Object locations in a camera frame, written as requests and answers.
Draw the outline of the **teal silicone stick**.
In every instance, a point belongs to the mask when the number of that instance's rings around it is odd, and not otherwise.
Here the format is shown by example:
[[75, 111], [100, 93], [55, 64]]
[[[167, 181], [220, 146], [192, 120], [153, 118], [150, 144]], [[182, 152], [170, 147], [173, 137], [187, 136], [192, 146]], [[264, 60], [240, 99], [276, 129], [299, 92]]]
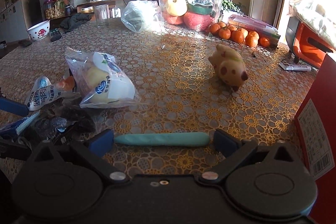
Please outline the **teal silicone stick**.
[[210, 143], [205, 132], [180, 132], [168, 134], [125, 134], [114, 138], [114, 142], [133, 146], [182, 146], [203, 147]]

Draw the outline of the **blue white snack packet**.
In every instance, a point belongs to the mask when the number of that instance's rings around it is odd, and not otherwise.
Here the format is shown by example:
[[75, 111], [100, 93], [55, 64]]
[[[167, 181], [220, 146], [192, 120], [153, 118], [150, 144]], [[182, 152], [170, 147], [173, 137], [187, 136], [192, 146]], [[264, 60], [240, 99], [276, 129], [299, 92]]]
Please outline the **blue white snack packet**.
[[19, 135], [21, 135], [22, 132], [24, 132], [24, 130], [26, 128], [29, 127], [29, 125], [38, 118], [38, 116], [40, 115], [40, 111], [37, 111], [36, 113], [24, 117], [22, 119], [19, 119], [13, 123], [10, 123], [8, 125], [6, 125], [5, 127], [1, 128], [0, 134], [1, 134], [1, 138], [2, 139], [11, 139], [14, 137], [17, 137]]

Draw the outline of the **white chicken snack pouch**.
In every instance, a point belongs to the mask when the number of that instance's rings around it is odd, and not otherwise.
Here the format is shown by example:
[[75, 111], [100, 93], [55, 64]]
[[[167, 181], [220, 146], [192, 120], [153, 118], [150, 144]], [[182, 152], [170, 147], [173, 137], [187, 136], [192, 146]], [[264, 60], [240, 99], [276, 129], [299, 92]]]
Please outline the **white chicken snack pouch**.
[[37, 111], [43, 106], [52, 103], [59, 98], [72, 96], [75, 87], [75, 79], [69, 76], [66, 79], [51, 83], [45, 76], [39, 77], [25, 100], [29, 111]]

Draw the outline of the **black sesame snack packet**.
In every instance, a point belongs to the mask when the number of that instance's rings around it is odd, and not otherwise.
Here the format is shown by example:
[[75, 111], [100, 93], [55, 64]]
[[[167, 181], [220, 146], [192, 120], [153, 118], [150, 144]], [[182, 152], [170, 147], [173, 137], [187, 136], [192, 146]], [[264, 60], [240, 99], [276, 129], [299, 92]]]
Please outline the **black sesame snack packet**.
[[79, 103], [79, 98], [64, 100], [61, 105], [45, 109], [33, 121], [30, 129], [39, 139], [53, 142], [73, 134], [94, 132], [95, 123], [92, 117]]

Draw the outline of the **clear bag with bun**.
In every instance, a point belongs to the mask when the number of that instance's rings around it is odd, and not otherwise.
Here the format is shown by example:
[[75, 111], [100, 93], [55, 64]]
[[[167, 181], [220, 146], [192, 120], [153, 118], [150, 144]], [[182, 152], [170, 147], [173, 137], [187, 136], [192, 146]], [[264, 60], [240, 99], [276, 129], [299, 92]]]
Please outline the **clear bag with bun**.
[[81, 94], [81, 108], [120, 108], [140, 103], [129, 77], [117, 65], [114, 56], [101, 52], [65, 50], [66, 62]]

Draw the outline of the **cream spotted pig toy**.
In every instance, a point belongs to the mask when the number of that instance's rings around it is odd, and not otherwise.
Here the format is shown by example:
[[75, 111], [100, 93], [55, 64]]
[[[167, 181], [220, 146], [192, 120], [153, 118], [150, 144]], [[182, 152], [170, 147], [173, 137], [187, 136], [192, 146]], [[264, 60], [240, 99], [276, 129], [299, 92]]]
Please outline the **cream spotted pig toy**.
[[229, 46], [217, 44], [216, 50], [209, 57], [209, 62], [217, 77], [235, 92], [249, 78], [243, 58]]

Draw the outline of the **white red patterned bowl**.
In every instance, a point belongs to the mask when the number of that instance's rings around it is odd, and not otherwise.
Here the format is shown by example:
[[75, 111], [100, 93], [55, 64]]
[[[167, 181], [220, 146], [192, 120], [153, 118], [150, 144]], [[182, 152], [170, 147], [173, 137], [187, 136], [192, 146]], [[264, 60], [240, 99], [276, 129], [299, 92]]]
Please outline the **white red patterned bowl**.
[[29, 29], [27, 33], [32, 41], [38, 41], [47, 37], [50, 33], [50, 20], [40, 22]]

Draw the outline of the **black calculator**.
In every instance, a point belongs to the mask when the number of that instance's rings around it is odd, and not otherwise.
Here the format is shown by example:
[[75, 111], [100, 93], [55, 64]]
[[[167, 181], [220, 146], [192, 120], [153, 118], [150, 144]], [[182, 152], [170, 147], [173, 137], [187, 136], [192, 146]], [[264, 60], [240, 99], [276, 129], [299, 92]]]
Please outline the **black calculator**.
[[55, 42], [61, 38], [62, 38], [62, 34], [57, 28], [50, 30], [50, 41], [51, 42]]

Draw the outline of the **red white cardboard box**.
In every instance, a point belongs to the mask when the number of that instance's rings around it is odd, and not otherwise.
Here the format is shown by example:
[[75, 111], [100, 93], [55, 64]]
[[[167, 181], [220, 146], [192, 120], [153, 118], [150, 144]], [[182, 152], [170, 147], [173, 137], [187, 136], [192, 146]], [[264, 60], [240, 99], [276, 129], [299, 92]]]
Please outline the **red white cardboard box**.
[[303, 160], [318, 188], [310, 216], [335, 223], [335, 53], [326, 54], [294, 123]]

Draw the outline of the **dark crumpled cloth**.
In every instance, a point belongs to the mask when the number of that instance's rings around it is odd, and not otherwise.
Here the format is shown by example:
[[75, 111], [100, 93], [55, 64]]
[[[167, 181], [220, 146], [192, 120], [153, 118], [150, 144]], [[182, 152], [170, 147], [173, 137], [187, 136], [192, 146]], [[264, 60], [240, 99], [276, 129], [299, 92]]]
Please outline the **dark crumpled cloth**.
[[92, 14], [77, 13], [69, 18], [64, 19], [59, 27], [64, 30], [64, 32], [71, 32], [76, 28], [80, 27], [82, 24], [89, 22], [92, 19]]

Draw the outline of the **clear plastic document folder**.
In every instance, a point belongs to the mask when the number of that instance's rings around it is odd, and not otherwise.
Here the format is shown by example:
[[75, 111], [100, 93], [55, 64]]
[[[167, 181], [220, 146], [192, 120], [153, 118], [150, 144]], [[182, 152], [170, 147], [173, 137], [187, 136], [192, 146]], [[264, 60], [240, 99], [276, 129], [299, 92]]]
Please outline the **clear plastic document folder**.
[[228, 17], [228, 23], [236, 27], [242, 27], [252, 31], [256, 31], [259, 34], [265, 35], [275, 42], [279, 41], [280, 35], [278, 34], [277, 28], [269, 25], [268, 23], [262, 22], [251, 18], [246, 15], [236, 15], [232, 14]]

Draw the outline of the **orange plastic container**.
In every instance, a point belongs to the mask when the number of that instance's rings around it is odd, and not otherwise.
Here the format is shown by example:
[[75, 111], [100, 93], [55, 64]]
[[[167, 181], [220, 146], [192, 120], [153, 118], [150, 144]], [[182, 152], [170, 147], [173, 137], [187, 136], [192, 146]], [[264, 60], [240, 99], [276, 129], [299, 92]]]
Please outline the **orange plastic container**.
[[295, 63], [304, 61], [316, 69], [321, 67], [327, 53], [335, 53], [332, 46], [295, 16], [289, 18], [285, 39]]

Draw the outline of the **drinking glass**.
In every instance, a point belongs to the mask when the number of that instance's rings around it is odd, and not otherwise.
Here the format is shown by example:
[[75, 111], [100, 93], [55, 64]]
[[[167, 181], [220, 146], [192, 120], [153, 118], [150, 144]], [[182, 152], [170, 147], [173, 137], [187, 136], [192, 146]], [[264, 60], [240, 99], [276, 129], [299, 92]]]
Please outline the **drinking glass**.
[[109, 25], [110, 13], [107, 4], [95, 6], [94, 15], [97, 28], [103, 28]]

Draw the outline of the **wooden sideboard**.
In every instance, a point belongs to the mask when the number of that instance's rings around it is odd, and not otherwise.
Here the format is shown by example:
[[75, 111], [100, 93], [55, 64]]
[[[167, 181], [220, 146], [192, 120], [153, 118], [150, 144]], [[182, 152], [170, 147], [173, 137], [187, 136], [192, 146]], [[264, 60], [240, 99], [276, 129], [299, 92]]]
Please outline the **wooden sideboard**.
[[99, 5], [109, 5], [110, 8], [115, 7], [125, 7], [128, 2], [136, 0], [101, 0], [101, 1], [87, 1], [76, 6], [77, 13], [80, 13], [83, 8], [95, 7]]

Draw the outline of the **clear bag of white goods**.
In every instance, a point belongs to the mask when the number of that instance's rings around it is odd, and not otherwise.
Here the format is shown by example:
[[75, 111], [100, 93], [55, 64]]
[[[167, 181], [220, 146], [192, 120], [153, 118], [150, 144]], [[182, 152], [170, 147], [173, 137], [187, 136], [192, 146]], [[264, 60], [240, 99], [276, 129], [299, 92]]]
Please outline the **clear bag of white goods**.
[[335, 0], [290, 0], [289, 14], [335, 49]]

